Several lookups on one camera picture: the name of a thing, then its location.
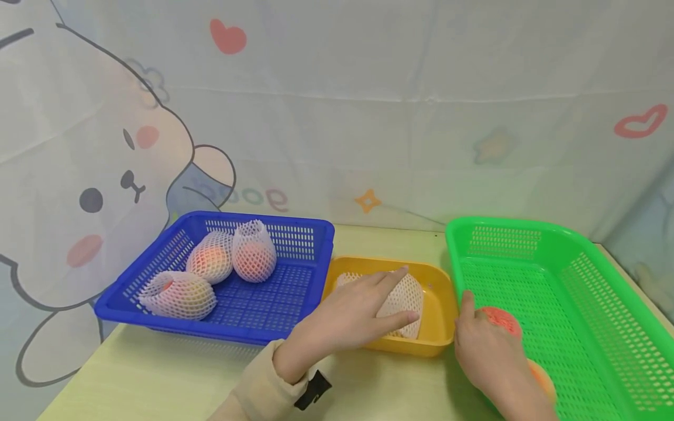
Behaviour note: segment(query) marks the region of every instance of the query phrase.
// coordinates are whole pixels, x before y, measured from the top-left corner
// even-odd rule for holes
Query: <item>orange star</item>
[[[475,164],[498,164],[515,148],[515,139],[505,127],[497,127],[475,144]]]
[[[369,214],[374,207],[381,205],[381,200],[377,199],[373,189],[368,189],[364,195],[357,197],[355,201],[363,208],[364,214]]]

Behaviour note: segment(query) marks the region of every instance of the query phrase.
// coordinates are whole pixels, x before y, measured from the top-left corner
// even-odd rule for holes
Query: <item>foam net sleeve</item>
[[[138,301],[152,314],[176,319],[201,320],[216,306],[211,285],[193,273],[158,273],[138,294]]]
[[[361,275],[357,273],[346,272],[339,275],[337,278],[337,287],[344,286],[349,282],[353,282],[360,278]],[[419,320],[392,332],[393,336],[402,336],[408,339],[417,339],[419,336],[419,328],[421,327],[421,315],[423,311],[423,289],[419,281],[417,281],[409,273],[400,280],[400,283],[393,288],[381,309],[377,312],[377,317],[387,317],[399,313],[400,311],[416,311],[419,314]]]
[[[276,267],[276,248],[267,228],[259,220],[240,225],[234,231],[234,270],[245,281],[264,282]]]
[[[211,285],[224,281],[232,273],[232,242],[224,231],[209,232],[189,254],[185,270]]]

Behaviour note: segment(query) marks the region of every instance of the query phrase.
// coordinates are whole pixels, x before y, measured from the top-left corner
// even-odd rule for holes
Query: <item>wrist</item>
[[[559,421],[543,388],[527,376],[502,385],[487,396],[507,421]]]
[[[289,385],[297,384],[319,361],[330,353],[313,343],[310,335],[296,329],[276,349],[272,362],[276,374]]]

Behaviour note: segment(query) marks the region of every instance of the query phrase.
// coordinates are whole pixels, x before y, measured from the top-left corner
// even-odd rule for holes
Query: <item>sleeve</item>
[[[208,421],[279,421],[294,408],[308,380],[305,375],[296,385],[289,385],[276,374],[272,357],[282,342],[271,342],[255,357]]]

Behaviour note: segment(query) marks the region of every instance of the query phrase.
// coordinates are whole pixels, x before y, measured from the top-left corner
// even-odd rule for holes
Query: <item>pink heart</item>
[[[225,28],[219,19],[212,19],[211,37],[223,54],[236,54],[246,46],[246,33],[236,26]]]
[[[620,120],[613,128],[613,131],[618,136],[627,139],[641,139],[642,137],[650,136],[658,129],[658,127],[660,127],[663,121],[665,121],[667,110],[667,105],[657,104],[656,106],[651,107],[651,109],[646,111],[643,115],[630,115]],[[641,130],[630,129],[627,127],[630,123],[646,124],[653,116],[655,116],[655,119],[653,119],[650,126]]]

